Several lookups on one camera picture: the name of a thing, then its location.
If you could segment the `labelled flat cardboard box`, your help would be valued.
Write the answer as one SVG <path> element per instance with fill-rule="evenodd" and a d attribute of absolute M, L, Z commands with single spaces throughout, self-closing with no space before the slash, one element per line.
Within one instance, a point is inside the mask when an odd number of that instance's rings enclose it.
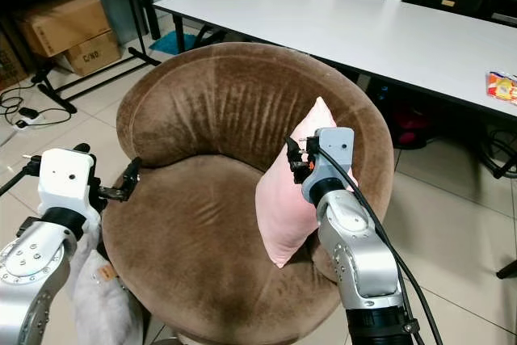
<path fill-rule="evenodd" d="M 30 56 L 18 32 L 2 31 L 0 43 L 0 91 L 3 91 L 29 77 Z"/>

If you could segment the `white power strip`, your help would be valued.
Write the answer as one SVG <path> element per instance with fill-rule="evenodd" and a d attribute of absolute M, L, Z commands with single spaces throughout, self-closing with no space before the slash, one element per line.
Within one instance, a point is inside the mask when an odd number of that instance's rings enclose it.
<path fill-rule="evenodd" d="M 28 128 L 36 126 L 42 115 L 36 109 L 22 107 L 18 110 L 18 119 L 14 122 L 16 128 Z"/>

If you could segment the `grey plush cushion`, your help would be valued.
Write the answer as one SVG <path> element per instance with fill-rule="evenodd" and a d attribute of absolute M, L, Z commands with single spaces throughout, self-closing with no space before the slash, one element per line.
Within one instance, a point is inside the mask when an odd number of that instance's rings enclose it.
<path fill-rule="evenodd" d="M 97 251 L 99 231 L 85 232 L 70 261 L 67 289 L 73 301 L 77 345 L 141 345 L 143 311 Z"/>

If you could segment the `blue floor mat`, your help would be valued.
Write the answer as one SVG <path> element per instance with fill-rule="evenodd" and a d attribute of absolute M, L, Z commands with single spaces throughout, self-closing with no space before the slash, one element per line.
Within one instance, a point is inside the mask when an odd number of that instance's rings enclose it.
<path fill-rule="evenodd" d="M 170 54 L 171 56 L 177 56 L 177 54 L 180 53 L 177 37 L 177 32 L 170 32 L 169 35 L 154 41 L 150 45 L 150 49 L 160 51 L 160 53 Z M 195 45 L 195 40 L 196 35 L 185 32 L 183 35 L 183 44 L 185 49 L 192 49 L 193 45 Z"/>

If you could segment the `white long table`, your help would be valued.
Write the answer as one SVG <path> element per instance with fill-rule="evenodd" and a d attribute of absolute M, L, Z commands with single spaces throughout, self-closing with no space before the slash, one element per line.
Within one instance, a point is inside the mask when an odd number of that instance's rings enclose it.
<path fill-rule="evenodd" d="M 517 28 L 395 0 L 159 0 L 156 8 L 517 120 L 487 94 L 517 75 Z"/>

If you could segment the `pink pillow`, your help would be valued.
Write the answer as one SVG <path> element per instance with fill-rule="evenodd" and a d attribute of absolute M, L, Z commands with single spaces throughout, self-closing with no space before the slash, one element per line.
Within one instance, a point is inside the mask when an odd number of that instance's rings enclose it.
<path fill-rule="evenodd" d="M 285 144 L 256 186 L 255 208 L 263 246 L 282 268 L 318 228 L 317 210 L 294 183 Z"/>

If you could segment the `small printed cardboard box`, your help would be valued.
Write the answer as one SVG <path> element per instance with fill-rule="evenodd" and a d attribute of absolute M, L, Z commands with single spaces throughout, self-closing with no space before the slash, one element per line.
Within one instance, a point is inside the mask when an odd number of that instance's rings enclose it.
<path fill-rule="evenodd" d="M 121 50 L 114 31 L 107 31 L 82 44 L 70 47 L 60 57 L 61 64 L 75 75 L 85 77 L 114 64 L 121 58 Z"/>

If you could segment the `large brown cardboard box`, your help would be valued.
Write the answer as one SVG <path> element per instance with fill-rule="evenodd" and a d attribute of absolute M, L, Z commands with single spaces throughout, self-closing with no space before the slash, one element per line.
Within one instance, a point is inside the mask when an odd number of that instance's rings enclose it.
<path fill-rule="evenodd" d="M 57 54 L 111 30 L 100 0 L 55 0 L 19 12 L 15 22 L 30 50 Z"/>

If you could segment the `brown round velvet sofa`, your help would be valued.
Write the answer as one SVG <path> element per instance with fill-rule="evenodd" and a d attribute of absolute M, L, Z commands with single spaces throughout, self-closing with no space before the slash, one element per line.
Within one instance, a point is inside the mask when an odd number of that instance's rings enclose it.
<path fill-rule="evenodd" d="M 364 90 L 287 47 L 230 42 L 152 68 L 123 98 L 122 150 L 141 160 L 132 197 L 107 206 L 101 237 L 117 274 L 152 315 L 212 345 L 288 345 L 341 305 L 315 235 L 284 267 L 263 248 L 255 188 L 285 138 L 325 101 L 355 131 L 355 179 L 385 218 L 390 131 Z"/>

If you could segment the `colourful snack packet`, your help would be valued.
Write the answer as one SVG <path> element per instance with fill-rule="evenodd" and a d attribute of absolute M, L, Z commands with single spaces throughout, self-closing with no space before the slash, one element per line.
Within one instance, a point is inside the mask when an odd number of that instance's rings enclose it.
<path fill-rule="evenodd" d="M 486 94 L 517 105 L 517 76 L 501 71 L 486 73 Z"/>

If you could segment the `red bag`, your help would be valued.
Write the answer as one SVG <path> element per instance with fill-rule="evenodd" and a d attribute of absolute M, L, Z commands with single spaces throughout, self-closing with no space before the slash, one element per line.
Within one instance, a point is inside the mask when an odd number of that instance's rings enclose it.
<path fill-rule="evenodd" d="M 435 124 L 416 108 L 403 103 L 390 103 L 384 111 L 393 145 L 396 149 L 425 148 L 439 138 Z"/>

